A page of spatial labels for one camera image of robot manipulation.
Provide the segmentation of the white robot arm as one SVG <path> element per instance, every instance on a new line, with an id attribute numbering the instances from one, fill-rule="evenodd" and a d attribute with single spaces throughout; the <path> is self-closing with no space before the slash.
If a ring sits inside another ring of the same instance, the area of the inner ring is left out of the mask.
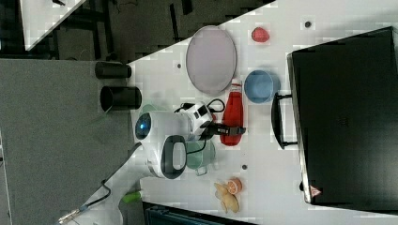
<path id="1" fill-rule="evenodd" d="M 139 116 L 134 136 L 137 143 L 123 165 L 104 179 L 83 205 L 54 225 L 122 225 L 119 203 L 132 186 L 145 177 L 173 180 L 187 165 L 187 144 L 215 135 L 237 136 L 243 126 L 215 123 L 205 102 L 184 104 L 175 112 L 151 111 Z"/>

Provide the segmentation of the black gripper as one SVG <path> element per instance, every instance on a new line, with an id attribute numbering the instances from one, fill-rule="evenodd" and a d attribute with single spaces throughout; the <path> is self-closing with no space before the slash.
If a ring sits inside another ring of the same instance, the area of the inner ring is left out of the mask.
<path id="1" fill-rule="evenodd" d="M 246 132 L 244 127 L 228 127 L 214 122 L 205 122 L 201 129 L 203 132 L 200 134 L 200 141 L 209 140 L 214 135 L 237 136 Z"/>

